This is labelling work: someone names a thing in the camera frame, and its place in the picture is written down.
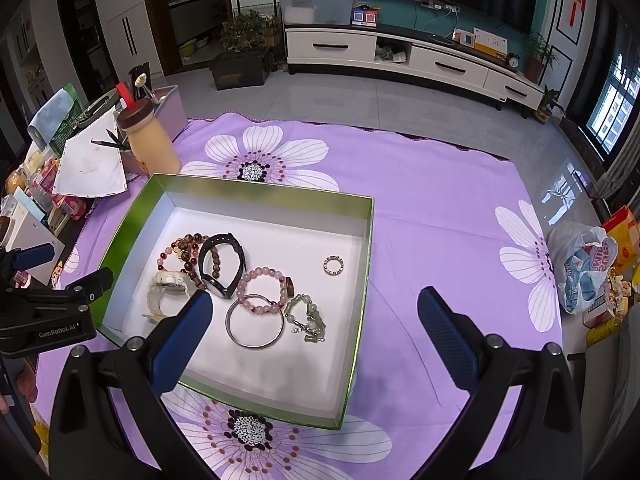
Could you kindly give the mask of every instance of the teal wall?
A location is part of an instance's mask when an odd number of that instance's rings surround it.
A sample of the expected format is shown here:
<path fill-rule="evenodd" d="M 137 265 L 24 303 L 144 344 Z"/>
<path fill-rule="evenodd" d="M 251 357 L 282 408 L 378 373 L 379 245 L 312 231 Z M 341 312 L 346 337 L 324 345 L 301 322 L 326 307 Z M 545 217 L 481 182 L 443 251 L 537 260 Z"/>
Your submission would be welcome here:
<path fill-rule="evenodd" d="M 380 22 L 387 25 L 396 25 L 398 27 L 416 28 L 417 30 L 426 30 L 434 32 L 441 36 L 449 34 L 456 23 L 454 14 L 444 18 L 448 10 L 432 10 L 422 7 L 416 2 L 410 0 L 359 0 L 373 5 L 379 5 Z M 536 0 L 536 8 L 533 15 L 532 28 L 540 30 L 542 21 L 545 16 L 546 0 Z M 494 32 L 507 39 L 509 51 L 518 54 L 520 59 L 524 61 L 524 40 L 526 35 L 514 28 L 504 25 L 498 20 L 490 18 L 480 12 L 462 8 L 458 16 L 458 28 L 473 31 L 474 27 L 483 28 L 489 32 Z"/>

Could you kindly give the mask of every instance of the purple blanket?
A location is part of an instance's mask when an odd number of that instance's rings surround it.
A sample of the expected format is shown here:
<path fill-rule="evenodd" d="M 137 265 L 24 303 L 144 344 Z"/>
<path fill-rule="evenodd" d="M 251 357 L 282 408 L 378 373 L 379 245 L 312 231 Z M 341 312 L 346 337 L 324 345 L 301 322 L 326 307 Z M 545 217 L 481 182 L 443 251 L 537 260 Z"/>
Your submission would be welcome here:
<path fill-rule="evenodd" d="M 181 386 L 164 396 L 185 435 L 223 480 L 411 478 L 467 398 L 418 321 L 416 299 L 427 285 L 483 333 L 501 334 L 512 346 L 540 349 L 562 341 L 542 230 L 511 162 L 435 140 L 350 126 L 255 123 L 232 113 L 191 121 L 175 147 L 183 173 L 264 178 L 376 201 L 357 379 L 340 431 L 272 421 L 271 450 L 249 452 L 225 436 L 230 413 L 233 418 L 239 412 Z M 97 269 L 144 183 L 136 179 L 94 210 L 60 286 Z M 109 345 L 101 336 L 90 343 L 92 349 Z M 40 358 L 37 407 L 45 420 L 67 355 L 62 349 Z M 517 394 L 512 388 L 476 465 L 494 455 Z M 139 456 L 152 462 L 134 440 Z"/>

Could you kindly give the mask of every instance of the green box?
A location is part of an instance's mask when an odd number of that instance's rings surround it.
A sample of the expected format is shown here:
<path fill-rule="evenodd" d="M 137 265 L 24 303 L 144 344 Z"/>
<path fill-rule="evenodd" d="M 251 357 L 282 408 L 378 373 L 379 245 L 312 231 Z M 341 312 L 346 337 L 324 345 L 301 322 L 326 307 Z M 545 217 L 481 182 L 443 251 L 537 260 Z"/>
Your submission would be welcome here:
<path fill-rule="evenodd" d="M 119 346 L 131 336 L 147 336 L 154 325 L 142 314 L 148 314 L 146 288 L 158 271 L 159 253 L 187 233 L 231 232 L 242 244 L 249 269 L 281 270 L 292 278 L 296 293 L 311 296 L 326 325 L 325 341 L 305 342 L 304 334 L 293 333 L 293 325 L 286 323 L 281 339 L 270 348 L 242 348 L 226 334 L 225 314 L 232 301 L 212 294 L 213 320 L 180 383 L 242 410 L 339 430 L 362 330 L 372 228 L 370 197 L 156 174 L 134 200 L 104 256 L 101 266 L 113 271 L 114 285 L 92 304 L 92 313 L 99 331 Z M 238 257 L 229 246 L 218 250 L 220 281 L 228 283 Z M 332 254 L 344 260 L 338 276 L 322 268 Z M 178 258 L 170 256 L 165 267 L 179 270 Z M 276 300 L 278 282 L 268 277 L 251 280 L 247 293 Z M 186 297 L 181 303 L 167 301 L 161 302 L 162 310 L 173 315 Z M 302 304 L 292 313 L 306 321 Z M 244 342 L 256 344 L 255 339 L 271 339 L 279 319 L 237 308 L 232 327 L 236 336 L 248 339 Z"/>

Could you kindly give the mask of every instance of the drawer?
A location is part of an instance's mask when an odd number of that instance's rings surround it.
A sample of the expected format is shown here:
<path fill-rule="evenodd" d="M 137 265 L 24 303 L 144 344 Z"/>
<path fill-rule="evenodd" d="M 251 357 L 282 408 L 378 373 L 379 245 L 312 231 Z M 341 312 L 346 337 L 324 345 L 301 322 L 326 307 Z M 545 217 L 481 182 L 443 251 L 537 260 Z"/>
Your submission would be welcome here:
<path fill-rule="evenodd" d="M 411 48 L 409 68 L 426 72 L 432 79 L 478 88 L 484 86 L 489 72 L 487 67 L 477 63 L 415 45 Z"/>
<path fill-rule="evenodd" d="M 536 109 L 542 99 L 542 92 L 524 84 L 513 77 L 489 70 L 484 88 L 507 99 L 517 101 L 529 108 Z"/>
<path fill-rule="evenodd" d="M 289 57 L 373 61 L 376 37 L 350 32 L 287 31 Z"/>

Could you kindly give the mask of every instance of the silver bangle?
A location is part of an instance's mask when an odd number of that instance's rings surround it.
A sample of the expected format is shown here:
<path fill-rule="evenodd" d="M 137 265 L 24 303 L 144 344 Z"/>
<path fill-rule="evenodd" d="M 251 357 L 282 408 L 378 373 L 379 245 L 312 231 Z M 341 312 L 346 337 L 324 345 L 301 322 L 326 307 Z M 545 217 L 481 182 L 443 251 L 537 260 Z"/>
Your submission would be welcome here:
<path fill-rule="evenodd" d="M 326 266 L 326 264 L 328 264 L 330 261 L 335 261 L 338 262 L 340 264 L 340 269 L 338 270 L 329 270 L 329 268 Z M 322 264 L 322 266 L 324 267 L 324 272 L 326 272 L 329 276 L 337 276 L 338 274 L 340 274 L 343 270 L 344 270 L 344 260 L 340 257 L 340 256 L 327 256 L 327 258 L 324 260 L 324 264 Z"/>
<path fill-rule="evenodd" d="M 242 348 L 249 348 L 251 350 L 261 350 L 263 348 L 268 348 L 269 346 L 273 345 L 278 339 L 280 339 L 280 336 L 282 336 L 282 333 L 284 332 L 284 314 L 282 313 L 282 309 L 279 308 L 278 313 L 280 314 L 280 330 L 278 331 L 278 335 L 274 337 L 271 341 L 269 341 L 268 343 L 265 343 L 264 345 L 245 345 L 244 343 L 239 342 L 238 339 L 236 339 L 233 333 L 231 332 L 231 314 L 236 309 L 236 306 L 241 304 L 244 300 L 250 300 L 251 298 L 260 298 L 266 301 L 267 303 L 274 304 L 273 301 L 271 301 L 269 298 L 265 298 L 260 294 L 246 294 L 245 296 L 242 297 L 242 300 L 240 299 L 235 300 L 232 303 L 232 305 L 229 307 L 229 310 L 226 311 L 226 317 L 225 317 L 226 333 L 229 334 L 231 341 L 236 343 L 238 346 L 241 346 Z"/>

